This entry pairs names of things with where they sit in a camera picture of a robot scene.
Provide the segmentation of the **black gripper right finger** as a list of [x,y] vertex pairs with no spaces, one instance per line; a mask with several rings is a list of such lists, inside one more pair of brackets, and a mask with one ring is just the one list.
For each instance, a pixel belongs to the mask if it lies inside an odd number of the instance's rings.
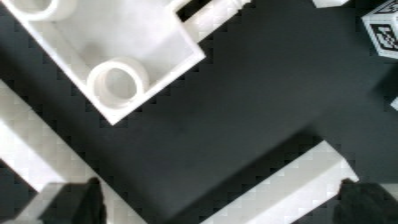
[[342,181],[332,223],[398,224],[398,183]]

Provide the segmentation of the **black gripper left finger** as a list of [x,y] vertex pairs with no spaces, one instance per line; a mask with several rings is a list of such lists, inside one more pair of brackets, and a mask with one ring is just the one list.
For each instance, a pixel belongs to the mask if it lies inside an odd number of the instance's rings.
[[14,224],[106,224],[99,179],[49,183],[35,195]]

